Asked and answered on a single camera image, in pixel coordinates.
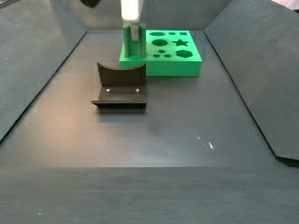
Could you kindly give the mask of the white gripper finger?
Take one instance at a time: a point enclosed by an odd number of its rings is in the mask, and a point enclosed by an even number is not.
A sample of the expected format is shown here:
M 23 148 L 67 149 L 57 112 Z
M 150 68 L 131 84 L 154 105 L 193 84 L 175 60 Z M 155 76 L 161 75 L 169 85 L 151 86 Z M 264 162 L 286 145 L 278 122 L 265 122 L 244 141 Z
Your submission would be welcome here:
M 145 0 L 121 0 L 122 18 L 131 26 L 131 39 L 139 40 L 139 22 Z

